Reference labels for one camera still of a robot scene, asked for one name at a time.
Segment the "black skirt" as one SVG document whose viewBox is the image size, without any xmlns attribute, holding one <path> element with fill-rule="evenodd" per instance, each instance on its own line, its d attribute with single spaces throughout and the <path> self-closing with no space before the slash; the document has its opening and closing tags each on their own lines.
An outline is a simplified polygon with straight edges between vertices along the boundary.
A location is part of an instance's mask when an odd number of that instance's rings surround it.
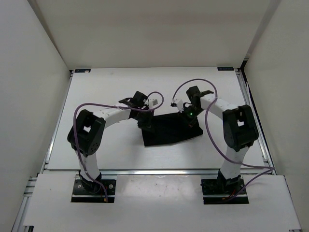
<svg viewBox="0 0 309 232">
<path fill-rule="evenodd" d="M 151 127 L 141 132 L 145 147 L 173 145 L 203 135 L 198 122 L 190 126 L 179 113 L 154 116 Z"/>
</svg>

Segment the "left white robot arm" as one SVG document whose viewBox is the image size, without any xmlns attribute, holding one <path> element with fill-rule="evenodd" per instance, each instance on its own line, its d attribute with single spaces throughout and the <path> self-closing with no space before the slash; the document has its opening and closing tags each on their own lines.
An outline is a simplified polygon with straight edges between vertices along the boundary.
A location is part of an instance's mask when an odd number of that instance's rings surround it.
<svg viewBox="0 0 309 232">
<path fill-rule="evenodd" d="M 157 99 L 150 99 L 137 91 L 133 97 L 124 98 L 113 106 L 104 106 L 97 112 L 83 109 L 74 114 L 75 119 L 67 140 L 78 157 L 79 177 L 86 191 L 97 194 L 106 189 L 101 183 L 96 156 L 104 130 L 128 119 L 136 120 L 141 129 L 150 129 L 154 115 L 152 109 L 158 105 Z"/>
</svg>

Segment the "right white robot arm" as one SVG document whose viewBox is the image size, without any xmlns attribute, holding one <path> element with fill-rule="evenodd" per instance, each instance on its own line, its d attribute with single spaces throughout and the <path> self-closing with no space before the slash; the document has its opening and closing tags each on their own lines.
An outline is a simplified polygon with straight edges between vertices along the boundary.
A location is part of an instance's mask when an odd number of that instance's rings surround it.
<svg viewBox="0 0 309 232">
<path fill-rule="evenodd" d="M 181 99 L 172 99 L 171 106 L 177 107 L 181 116 L 190 126 L 197 122 L 197 116 L 205 111 L 205 117 L 212 113 L 222 120 L 223 136 L 227 145 L 223 154 L 224 162 L 218 171 L 217 188 L 222 193 L 230 192 L 239 185 L 240 170 L 249 148 L 258 139 L 259 134 L 250 106 L 228 103 L 219 99 L 216 93 L 200 91 L 197 86 L 186 91 L 189 106 Z"/>
</svg>

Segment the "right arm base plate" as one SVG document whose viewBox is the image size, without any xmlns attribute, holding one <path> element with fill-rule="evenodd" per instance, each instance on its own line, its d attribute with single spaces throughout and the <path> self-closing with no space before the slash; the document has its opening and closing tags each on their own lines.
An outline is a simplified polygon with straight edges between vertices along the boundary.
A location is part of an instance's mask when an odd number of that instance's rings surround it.
<svg viewBox="0 0 309 232">
<path fill-rule="evenodd" d="M 238 183 L 223 187 L 217 179 L 201 179 L 203 203 L 208 204 L 249 204 L 245 184 L 241 178 Z"/>
</svg>

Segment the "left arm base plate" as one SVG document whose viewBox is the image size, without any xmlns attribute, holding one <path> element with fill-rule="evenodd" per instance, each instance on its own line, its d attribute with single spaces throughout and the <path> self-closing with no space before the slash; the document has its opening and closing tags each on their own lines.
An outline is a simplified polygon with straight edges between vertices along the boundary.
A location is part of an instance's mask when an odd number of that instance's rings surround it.
<svg viewBox="0 0 309 232">
<path fill-rule="evenodd" d="M 102 179 L 108 199 L 101 185 L 97 183 L 87 184 L 80 177 L 76 177 L 72 189 L 72 203 L 114 203 L 116 191 L 116 179 Z"/>
</svg>

